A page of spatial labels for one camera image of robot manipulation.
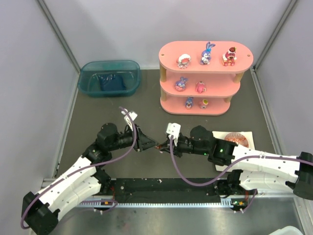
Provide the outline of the pink pig toy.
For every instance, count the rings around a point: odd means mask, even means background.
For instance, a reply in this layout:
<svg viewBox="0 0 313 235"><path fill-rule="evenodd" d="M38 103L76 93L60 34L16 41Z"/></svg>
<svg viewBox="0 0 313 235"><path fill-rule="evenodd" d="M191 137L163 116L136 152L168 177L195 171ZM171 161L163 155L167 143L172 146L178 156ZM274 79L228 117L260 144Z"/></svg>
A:
<svg viewBox="0 0 313 235"><path fill-rule="evenodd" d="M206 85L202 81L197 82L195 86L195 91L200 94L204 93L206 91Z"/></svg>

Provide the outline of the teal plastic bin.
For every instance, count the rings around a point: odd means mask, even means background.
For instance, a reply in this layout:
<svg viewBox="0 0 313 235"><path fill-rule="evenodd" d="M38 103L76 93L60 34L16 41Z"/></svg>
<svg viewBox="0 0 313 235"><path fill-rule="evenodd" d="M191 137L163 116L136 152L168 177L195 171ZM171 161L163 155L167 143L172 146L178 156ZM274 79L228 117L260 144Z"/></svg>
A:
<svg viewBox="0 0 313 235"><path fill-rule="evenodd" d="M81 68L77 87L90 97L132 96L141 78L140 66L133 60L93 61Z"/></svg>

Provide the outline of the white container corner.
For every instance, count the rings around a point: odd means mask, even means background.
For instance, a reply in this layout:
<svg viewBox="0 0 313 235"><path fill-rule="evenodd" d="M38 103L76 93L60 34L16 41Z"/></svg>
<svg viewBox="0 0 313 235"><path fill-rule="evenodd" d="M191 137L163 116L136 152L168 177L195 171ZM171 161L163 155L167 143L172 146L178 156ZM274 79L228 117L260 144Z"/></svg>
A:
<svg viewBox="0 0 313 235"><path fill-rule="evenodd" d="M294 226L285 226L281 229L277 229L269 235L303 235L303 233Z"/></svg>

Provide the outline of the pink haired girl toy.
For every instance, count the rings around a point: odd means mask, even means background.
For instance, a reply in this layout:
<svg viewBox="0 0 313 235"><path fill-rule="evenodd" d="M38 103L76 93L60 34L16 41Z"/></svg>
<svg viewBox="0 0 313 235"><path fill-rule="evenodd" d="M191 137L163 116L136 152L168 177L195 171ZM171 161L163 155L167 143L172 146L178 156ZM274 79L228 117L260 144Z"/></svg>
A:
<svg viewBox="0 0 313 235"><path fill-rule="evenodd" d="M177 63L178 68L186 69L190 61L191 61L191 56L185 53L178 57L176 63Z"/></svg>

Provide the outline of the purple bunny toy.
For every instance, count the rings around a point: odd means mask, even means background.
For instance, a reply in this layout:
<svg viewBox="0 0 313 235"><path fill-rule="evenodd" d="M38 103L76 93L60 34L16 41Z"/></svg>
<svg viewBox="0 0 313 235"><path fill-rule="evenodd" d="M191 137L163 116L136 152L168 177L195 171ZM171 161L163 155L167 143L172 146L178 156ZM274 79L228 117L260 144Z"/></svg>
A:
<svg viewBox="0 0 313 235"><path fill-rule="evenodd" d="M206 43L206 49L201 53L201 65L209 65L211 61L211 51L212 48L215 46L214 43L211 43L210 41Z"/></svg>

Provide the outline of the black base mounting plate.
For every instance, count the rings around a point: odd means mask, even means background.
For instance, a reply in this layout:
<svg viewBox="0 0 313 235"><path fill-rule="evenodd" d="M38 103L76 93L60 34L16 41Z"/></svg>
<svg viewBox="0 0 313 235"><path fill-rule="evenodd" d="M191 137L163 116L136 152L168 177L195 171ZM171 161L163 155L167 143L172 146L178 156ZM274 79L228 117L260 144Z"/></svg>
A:
<svg viewBox="0 0 313 235"><path fill-rule="evenodd" d="M231 185L226 179L211 185L195 187L181 178L117 178L95 194L97 198L113 198L118 203L213 203L221 197L238 196L246 199L254 190Z"/></svg>

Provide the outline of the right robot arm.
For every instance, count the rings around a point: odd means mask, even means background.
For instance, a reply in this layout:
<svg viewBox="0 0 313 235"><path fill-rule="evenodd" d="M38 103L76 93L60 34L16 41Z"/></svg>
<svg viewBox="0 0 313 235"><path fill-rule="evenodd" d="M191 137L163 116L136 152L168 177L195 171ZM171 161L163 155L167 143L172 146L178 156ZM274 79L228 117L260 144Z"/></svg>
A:
<svg viewBox="0 0 313 235"><path fill-rule="evenodd" d="M184 153L203 155L216 166L223 166L228 186L232 193L240 190L258 189L291 190L300 198L313 198L313 156L301 152L298 156L284 156L244 147L235 142L214 137L203 126L196 126L186 137L180 132L180 125L169 123L167 140L157 148L168 152L171 157Z"/></svg>

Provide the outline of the strawberry bear cake toy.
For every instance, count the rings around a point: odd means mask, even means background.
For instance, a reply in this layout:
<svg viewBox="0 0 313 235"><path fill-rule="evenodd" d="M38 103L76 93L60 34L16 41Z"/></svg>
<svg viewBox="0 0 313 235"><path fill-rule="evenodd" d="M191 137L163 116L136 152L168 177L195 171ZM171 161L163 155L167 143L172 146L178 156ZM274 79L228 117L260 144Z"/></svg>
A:
<svg viewBox="0 0 313 235"><path fill-rule="evenodd" d="M225 54L222 55L222 63L224 66L234 66L237 60L236 47L231 47Z"/></svg>

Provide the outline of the purple figure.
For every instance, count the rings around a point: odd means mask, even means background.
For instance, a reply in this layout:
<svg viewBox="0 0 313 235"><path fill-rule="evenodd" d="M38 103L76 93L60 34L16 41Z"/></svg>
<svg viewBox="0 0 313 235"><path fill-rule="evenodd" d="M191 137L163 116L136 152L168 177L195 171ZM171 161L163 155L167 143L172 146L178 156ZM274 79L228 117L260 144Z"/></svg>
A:
<svg viewBox="0 0 313 235"><path fill-rule="evenodd" d="M183 92L186 89L187 82L188 82L188 78L180 77L180 79L175 82L174 88L179 92Z"/></svg>

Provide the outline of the white square plate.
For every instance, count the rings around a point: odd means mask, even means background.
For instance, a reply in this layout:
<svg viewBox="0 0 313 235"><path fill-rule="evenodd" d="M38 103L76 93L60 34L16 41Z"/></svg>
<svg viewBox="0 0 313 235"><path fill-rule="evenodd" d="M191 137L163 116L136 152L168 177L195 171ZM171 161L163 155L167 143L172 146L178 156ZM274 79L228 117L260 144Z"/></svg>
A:
<svg viewBox="0 0 313 235"><path fill-rule="evenodd" d="M244 147L255 149L253 134L249 132L221 132L213 131L213 136L218 139L232 141Z"/></svg>

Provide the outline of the pink yellow toy on shelf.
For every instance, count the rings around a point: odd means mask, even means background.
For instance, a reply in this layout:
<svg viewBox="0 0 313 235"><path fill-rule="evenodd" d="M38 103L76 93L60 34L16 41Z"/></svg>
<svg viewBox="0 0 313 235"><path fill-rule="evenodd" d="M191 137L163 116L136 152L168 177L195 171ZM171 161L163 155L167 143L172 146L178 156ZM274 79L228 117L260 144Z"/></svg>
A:
<svg viewBox="0 0 313 235"><path fill-rule="evenodd" d="M208 105L208 100L207 100L207 99L202 99L202 100L199 102L199 107L200 107L201 109L206 109L207 105Z"/></svg>

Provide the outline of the blue bear toy on shelf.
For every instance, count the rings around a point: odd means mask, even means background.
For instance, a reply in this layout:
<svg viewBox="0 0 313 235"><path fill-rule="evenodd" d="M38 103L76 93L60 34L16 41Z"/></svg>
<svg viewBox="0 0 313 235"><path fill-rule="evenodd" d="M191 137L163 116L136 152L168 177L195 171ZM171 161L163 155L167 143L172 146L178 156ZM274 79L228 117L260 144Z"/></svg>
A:
<svg viewBox="0 0 313 235"><path fill-rule="evenodd" d="M185 108L190 110L193 107L193 97L187 97L185 102Z"/></svg>

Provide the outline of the red patterned bowl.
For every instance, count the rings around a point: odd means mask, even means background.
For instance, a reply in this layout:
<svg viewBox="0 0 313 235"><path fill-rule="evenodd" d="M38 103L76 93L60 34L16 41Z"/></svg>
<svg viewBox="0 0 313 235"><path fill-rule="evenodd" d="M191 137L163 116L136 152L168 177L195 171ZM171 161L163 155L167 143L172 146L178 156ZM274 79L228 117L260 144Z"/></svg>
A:
<svg viewBox="0 0 313 235"><path fill-rule="evenodd" d="M231 141L244 147L249 147L247 138L239 132L231 132L224 138L225 141Z"/></svg>

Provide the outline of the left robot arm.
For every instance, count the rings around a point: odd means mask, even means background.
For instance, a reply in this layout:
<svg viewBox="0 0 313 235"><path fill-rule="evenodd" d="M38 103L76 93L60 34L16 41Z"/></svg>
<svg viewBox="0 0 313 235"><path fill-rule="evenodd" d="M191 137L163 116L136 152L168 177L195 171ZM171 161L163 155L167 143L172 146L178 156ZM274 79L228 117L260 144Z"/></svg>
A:
<svg viewBox="0 0 313 235"><path fill-rule="evenodd" d="M113 123L104 124L93 142L77 161L50 185L23 198L21 228L37 235L51 233L62 218L85 199L110 188L111 178L103 166L127 156L113 159L112 151L127 148L129 152L156 147L158 142L146 136L136 124L118 132Z"/></svg>

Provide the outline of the pink three-tier shelf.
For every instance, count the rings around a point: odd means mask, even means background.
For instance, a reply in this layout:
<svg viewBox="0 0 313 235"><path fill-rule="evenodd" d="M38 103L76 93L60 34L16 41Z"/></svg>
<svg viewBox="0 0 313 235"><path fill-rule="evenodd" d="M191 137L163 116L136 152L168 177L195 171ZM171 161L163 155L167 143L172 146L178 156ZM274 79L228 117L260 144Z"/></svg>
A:
<svg viewBox="0 0 313 235"><path fill-rule="evenodd" d="M211 51L209 65L201 65L201 53L208 41L174 41L164 45L159 51L160 64L160 103L162 108L176 115L222 115L230 107L232 97L239 91L244 73L253 63L253 54L245 45L232 41L210 41L215 46ZM231 47L236 47L236 63L224 66L222 55ZM177 59L182 54L189 54L191 61L186 69L177 66ZM186 89L179 92L174 88L180 77L188 78ZM195 91L196 83L206 85L204 93ZM187 97L193 97L193 107L185 108ZM202 99L208 100L206 109L199 107Z"/></svg>

